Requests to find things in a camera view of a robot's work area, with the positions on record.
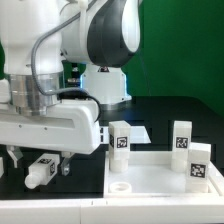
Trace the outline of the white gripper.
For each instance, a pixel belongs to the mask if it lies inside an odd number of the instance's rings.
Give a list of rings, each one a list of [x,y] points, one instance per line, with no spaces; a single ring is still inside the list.
[[[49,107],[46,116],[29,117],[0,104],[0,144],[7,145],[15,168],[23,157],[19,147],[60,151],[61,173],[67,176],[73,153],[91,154],[100,145],[98,112],[92,100],[63,100]]]

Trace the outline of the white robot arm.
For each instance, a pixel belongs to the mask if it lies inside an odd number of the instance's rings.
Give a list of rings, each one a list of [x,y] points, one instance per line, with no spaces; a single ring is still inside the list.
[[[63,87],[64,62],[115,73],[113,103],[124,91],[121,68],[140,44],[143,0],[0,0],[0,144],[13,160],[25,148],[90,154],[100,144],[100,85]]]

